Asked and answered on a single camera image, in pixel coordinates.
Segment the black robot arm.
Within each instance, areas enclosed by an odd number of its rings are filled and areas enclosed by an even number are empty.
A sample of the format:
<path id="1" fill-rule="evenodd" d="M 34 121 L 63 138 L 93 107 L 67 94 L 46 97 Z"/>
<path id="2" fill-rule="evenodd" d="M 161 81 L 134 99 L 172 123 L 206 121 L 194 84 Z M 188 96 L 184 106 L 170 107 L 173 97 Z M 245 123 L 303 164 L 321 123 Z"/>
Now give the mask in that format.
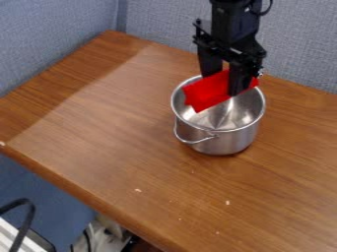
<path id="1" fill-rule="evenodd" d="M 264 0 L 210 0 L 209 21 L 197 19 L 194 44 L 198 47 L 201 72 L 210 77 L 229 64 L 228 91 L 230 96 L 249 89 L 264 70 L 268 51 L 257 41 L 261 18 L 273 7 L 262 7 Z"/>

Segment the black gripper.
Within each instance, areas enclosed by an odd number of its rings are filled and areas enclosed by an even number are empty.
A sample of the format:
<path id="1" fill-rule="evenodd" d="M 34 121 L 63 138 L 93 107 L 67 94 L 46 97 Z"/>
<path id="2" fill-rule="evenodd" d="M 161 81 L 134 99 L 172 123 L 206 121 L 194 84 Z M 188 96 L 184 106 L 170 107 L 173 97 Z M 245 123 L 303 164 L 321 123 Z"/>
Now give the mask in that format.
<path id="1" fill-rule="evenodd" d="M 253 79 L 262 75 L 268 52 L 257 41 L 257 33 L 266 14 L 261 4 L 212 4 L 210 20 L 194 22 L 202 76 L 221 72 L 226 61 L 230 96 L 248 90 Z"/>

